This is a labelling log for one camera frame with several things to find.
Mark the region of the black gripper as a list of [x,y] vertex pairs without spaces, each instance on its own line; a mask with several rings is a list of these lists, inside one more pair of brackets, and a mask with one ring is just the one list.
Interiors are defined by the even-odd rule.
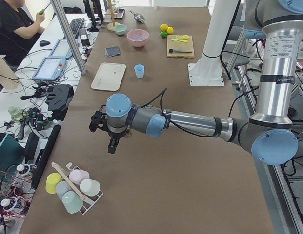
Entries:
[[120,132],[113,132],[111,130],[108,130],[108,135],[110,136],[110,141],[108,144],[108,153],[114,154],[118,146],[119,140],[126,135],[126,129]]

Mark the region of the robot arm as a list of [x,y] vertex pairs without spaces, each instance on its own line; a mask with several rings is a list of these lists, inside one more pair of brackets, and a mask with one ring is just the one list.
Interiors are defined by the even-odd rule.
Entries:
[[159,137],[164,129],[177,127],[196,136],[235,143],[268,165],[291,160],[299,147],[288,107],[303,32],[303,0],[249,0],[245,34],[256,31],[264,32],[266,42],[256,110],[248,121],[140,107],[126,95],[114,94],[106,103],[108,152],[115,152],[128,128]]

